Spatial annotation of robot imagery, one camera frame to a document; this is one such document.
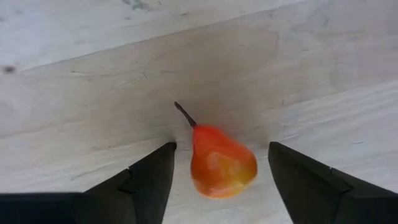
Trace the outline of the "small orange pear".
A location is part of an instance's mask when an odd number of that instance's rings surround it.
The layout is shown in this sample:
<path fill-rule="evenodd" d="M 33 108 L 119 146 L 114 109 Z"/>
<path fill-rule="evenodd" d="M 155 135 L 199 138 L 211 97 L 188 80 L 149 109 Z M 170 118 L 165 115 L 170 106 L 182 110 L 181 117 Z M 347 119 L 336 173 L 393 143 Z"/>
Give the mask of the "small orange pear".
<path fill-rule="evenodd" d="M 222 130 L 196 123 L 179 103 L 174 106 L 193 128 L 190 174 L 198 192 L 226 199 L 246 190 L 257 176 L 254 153 Z"/>

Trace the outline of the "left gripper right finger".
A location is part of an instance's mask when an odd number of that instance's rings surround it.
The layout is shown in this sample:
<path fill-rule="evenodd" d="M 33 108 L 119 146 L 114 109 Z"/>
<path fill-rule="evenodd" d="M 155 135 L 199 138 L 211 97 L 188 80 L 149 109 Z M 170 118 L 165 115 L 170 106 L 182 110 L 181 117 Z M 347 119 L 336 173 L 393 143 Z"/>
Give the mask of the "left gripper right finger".
<path fill-rule="evenodd" d="M 327 166 L 279 142 L 268 161 L 294 224 L 398 224 L 398 194 Z"/>

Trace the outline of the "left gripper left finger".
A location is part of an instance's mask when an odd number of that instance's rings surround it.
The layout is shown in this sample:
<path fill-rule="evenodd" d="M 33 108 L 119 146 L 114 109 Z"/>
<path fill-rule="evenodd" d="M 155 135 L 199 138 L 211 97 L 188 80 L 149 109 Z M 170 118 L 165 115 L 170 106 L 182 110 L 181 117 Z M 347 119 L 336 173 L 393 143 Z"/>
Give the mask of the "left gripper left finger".
<path fill-rule="evenodd" d="M 0 194 L 0 224 L 162 224 L 176 142 L 85 192 Z"/>

